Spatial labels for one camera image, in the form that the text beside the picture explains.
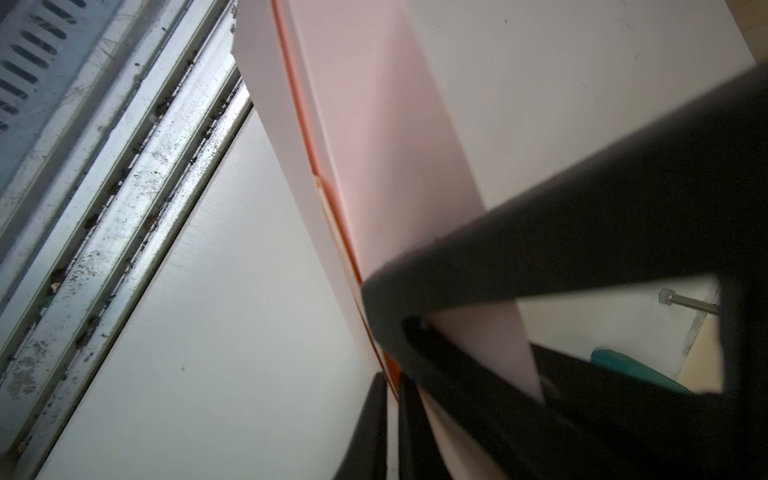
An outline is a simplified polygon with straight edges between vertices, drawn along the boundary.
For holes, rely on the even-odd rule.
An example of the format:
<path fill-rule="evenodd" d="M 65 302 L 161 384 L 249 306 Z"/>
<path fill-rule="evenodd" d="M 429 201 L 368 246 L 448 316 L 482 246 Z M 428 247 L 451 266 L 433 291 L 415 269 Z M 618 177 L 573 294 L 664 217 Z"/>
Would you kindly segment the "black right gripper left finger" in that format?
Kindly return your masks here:
<path fill-rule="evenodd" d="M 384 480 L 387 474 L 387 391 L 382 372 L 374 375 L 344 458 L 334 479 Z"/>

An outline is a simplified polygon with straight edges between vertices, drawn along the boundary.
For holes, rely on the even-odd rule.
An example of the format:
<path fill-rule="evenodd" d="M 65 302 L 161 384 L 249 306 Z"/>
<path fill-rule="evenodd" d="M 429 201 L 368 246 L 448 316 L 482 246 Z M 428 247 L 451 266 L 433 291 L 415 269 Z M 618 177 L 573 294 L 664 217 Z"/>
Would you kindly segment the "green plastic tool case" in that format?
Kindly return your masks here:
<path fill-rule="evenodd" d="M 692 391 L 675 380 L 642 364 L 641 362 L 612 349 L 598 348 L 590 356 L 590 363 L 608 370 L 654 384 L 670 391 L 692 394 Z"/>

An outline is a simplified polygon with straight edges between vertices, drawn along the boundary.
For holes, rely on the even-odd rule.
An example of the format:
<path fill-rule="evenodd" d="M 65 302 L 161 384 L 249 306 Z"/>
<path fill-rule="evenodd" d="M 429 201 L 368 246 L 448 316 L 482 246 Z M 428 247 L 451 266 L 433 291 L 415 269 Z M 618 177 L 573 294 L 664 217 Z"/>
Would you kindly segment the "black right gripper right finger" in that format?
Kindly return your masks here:
<path fill-rule="evenodd" d="M 400 480 L 451 479 L 416 384 L 399 376 L 398 456 Z"/>

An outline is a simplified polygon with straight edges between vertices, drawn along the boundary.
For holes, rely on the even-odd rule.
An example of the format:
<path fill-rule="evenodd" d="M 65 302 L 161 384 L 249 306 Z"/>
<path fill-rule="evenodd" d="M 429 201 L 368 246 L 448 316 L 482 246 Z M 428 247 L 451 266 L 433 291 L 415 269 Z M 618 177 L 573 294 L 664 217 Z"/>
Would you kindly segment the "yellow letter paper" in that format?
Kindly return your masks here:
<path fill-rule="evenodd" d="M 378 344 L 375 342 L 373 335 L 371 333 L 370 325 L 368 323 L 368 320 L 364 311 L 363 302 L 362 302 L 361 282 L 359 279 L 359 275 L 356 271 L 353 258 L 350 256 L 349 248 L 345 241 L 343 232 L 341 231 L 338 225 L 336 215 L 333 211 L 332 205 L 326 194 L 322 179 L 318 175 L 314 175 L 313 179 L 314 179 L 316 191 L 318 193 L 318 196 L 322 204 L 322 208 L 323 208 L 323 212 L 325 215 L 328 228 L 331 232 L 331 236 L 333 238 L 336 251 L 338 253 L 340 262 L 342 264 L 342 270 L 344 272 L 345 280 L 346 280 L 348 289 L 350 290 L 350 293 L 355 302 L 355 307 L 358 312 L 358 317 L 360 319 L 360 323 L 362 324 L 365 330 L 366 337 L 368 339 L 368 344 L 370 346 L 370 349 L 376 356 L 376 359 L 379 363 L 379 366 L 381 367 L 382 372 L 385 375 L 385 379 L 394 396 L 395 401 L 398 402 L 399 395 L 397 393 L 397 387 L 399 386 L 399 382 L 397 379 L 395 379 L 392 376 L 392 372 L 389 369 L 389 363 L 388 363 L 389 357 L 378 346 Z"/>

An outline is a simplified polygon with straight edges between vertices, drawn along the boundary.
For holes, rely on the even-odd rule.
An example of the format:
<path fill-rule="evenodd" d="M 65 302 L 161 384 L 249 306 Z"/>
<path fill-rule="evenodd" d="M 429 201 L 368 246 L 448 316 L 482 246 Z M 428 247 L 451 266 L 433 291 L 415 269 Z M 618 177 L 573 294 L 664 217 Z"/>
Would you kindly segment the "silver bolt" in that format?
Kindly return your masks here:
<path fill-rule="evenodd" d="M 659 291 L 658 301 L 661 304 L 668 306 L 677 305 L 699 312 L 704 312 L 709 315 L 720 315 L 720 307 L 717 304 L 680 295 L 676 291 L 668 288 L 662 288 Z"/>

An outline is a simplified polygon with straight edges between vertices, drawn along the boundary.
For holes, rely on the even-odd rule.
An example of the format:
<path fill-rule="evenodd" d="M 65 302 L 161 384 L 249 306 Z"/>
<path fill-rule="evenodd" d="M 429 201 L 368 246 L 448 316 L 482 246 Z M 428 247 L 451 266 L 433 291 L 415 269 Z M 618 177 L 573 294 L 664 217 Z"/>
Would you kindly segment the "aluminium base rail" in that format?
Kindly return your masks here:
<path fill-rule="evenodd" d="M 32 479 L 250 103 L 234 1 L 1 13 L 1 475 Z"/>

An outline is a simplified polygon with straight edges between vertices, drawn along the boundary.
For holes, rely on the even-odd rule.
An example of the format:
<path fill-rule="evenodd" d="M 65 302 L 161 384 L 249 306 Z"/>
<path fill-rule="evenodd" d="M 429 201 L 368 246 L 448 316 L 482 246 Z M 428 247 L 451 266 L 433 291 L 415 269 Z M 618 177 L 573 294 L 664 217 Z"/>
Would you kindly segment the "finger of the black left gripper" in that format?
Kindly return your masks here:
<path fill-rule="evenodd" d="M 700 274 L 721 283 L 719 394 L 538 346 L 536 401 L 425 323 L 455 307 Z M 390 262 L 362 299 L 374 338 L 510 478 L 765 478 L 766 65 Z"/>

